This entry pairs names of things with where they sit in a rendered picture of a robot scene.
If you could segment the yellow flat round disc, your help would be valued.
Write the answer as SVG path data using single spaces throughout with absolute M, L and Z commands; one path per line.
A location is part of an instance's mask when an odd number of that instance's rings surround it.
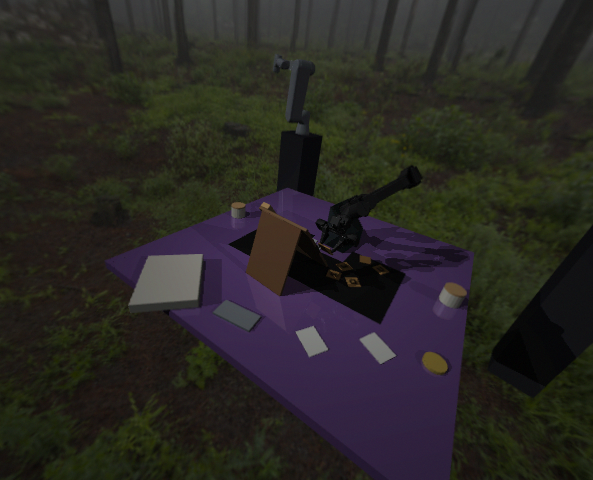
M 424 358 L 424 359 L 423 359 Z M 422 357 L 422 362 L 428 370 L 436 375 L 443 375 L 446 373 L 448 366 L 445 359 L 437 353 L 426 352 Z

